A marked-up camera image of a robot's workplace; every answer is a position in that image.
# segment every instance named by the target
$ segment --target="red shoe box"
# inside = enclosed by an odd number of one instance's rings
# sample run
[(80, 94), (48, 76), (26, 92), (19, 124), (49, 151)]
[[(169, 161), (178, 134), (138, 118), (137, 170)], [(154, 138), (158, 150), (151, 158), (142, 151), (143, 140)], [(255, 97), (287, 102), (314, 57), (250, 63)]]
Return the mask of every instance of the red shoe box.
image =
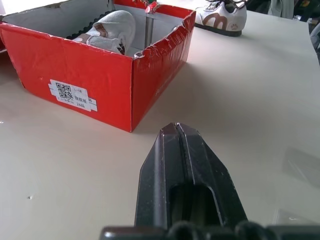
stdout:
[[(139, 0), (69, 0), (2, 16), (0, 36), (29, 92), (132, 132), (186, 62), (196, 16), (145, 8)], [(128, 55), (66, 39), (114, 9), (136, 21)]]

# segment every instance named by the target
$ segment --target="qr code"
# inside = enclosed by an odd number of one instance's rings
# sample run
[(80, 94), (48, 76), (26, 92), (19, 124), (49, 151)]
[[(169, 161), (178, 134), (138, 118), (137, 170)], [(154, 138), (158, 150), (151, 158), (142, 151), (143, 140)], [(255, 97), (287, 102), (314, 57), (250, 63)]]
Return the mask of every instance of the qr code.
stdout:
[(71, 87), (69, 85), (64, 85), (62, 83), (55, 83), (56, 88), (59, 91), (61, 98), (69, 101), (73, 101), (74, 97), (72, 96)]

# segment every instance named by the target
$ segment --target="shoe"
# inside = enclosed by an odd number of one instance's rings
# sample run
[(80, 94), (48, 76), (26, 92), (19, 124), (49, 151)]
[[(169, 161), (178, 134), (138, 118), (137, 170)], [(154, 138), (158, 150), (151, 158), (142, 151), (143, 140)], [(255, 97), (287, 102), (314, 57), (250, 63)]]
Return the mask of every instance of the shoe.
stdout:
[(78, 43), (125, 55), (136, 33), (136, 21), (130, 12), (109, 13), (93, 24), (86, 33), (73, 39)]
[(206, 6), (195, 9), (195, 26), (226, 36), (240, 36), (247, 21), (247, 2), (245, 0), (208, 2)]

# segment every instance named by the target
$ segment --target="barcode label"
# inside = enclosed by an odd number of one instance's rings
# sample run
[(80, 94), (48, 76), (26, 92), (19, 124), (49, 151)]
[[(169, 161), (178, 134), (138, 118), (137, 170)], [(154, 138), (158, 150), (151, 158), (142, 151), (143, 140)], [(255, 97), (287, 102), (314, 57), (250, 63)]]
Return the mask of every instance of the barcode label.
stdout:
[(96, 100), (88, 97), (88, 91), (85, 88), (67, 84), (61, 81), (50, 80), (49, 88), (51, 94), (59, 102), (75, 106), (80, 109), (91, 112), (98, 111)]

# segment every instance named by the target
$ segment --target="black plastic object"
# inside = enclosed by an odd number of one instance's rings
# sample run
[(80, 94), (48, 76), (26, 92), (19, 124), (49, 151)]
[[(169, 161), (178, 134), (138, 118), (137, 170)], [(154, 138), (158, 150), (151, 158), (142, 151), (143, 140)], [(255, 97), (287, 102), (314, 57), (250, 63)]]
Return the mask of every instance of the black plastic object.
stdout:
[(195, 129), (170, 123), (141, 168), (135, 226), (100, 240), (320, 240), (320, 226), (247, 221), (226, 167)]

